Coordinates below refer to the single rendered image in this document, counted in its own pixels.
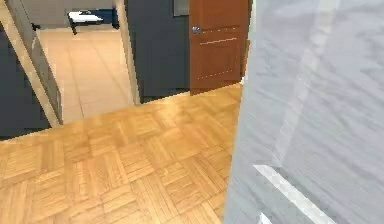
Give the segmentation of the grey framed wall picture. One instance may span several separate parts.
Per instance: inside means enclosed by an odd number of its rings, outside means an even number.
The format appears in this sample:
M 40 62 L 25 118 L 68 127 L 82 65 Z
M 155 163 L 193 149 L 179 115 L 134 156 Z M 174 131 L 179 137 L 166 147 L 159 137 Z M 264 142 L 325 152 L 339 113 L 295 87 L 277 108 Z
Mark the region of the grey framed wall picture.
M 173 0 L 173 15 L 188 16 L 189 15 L 189 0 Z

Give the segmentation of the white bed with black frame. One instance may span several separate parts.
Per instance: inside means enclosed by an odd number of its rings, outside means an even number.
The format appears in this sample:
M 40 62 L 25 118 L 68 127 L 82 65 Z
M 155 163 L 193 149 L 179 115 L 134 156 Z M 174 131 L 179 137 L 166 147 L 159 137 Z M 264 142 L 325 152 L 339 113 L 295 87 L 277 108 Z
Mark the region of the white bed with black frame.
M 120 27 L 115 8 L 70 11 L 67 17 L 74 35 L 77 34 L 77 26 L 111 24 L 114 29 Z

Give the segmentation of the brown wooden room door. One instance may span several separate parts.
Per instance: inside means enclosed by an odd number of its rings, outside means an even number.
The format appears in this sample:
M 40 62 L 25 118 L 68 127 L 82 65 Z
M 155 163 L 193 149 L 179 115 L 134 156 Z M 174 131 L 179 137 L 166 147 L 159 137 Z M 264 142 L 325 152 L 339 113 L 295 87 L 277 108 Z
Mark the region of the brown wooden room door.
M 190 0 L 190 93 L 238 83 L 246 46 L 249 0 Z M 192 27 L 201 28 L 193 34 Z

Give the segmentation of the grey room door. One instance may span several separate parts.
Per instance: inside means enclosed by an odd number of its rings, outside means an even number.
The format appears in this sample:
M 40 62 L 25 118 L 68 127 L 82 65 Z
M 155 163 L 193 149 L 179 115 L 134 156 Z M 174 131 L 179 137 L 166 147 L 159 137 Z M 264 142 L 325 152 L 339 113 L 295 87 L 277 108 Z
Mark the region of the grey room door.
M 27 62 L 32 66 L 30 81 L 37 99 L 50 125 L 61 126 L 61 92 L 39 38 L 40 29 L 32 30 L 31 23 L 37 23 L 29 18 L 23 0 L 5 0 L 5 4 L 26 50 Z

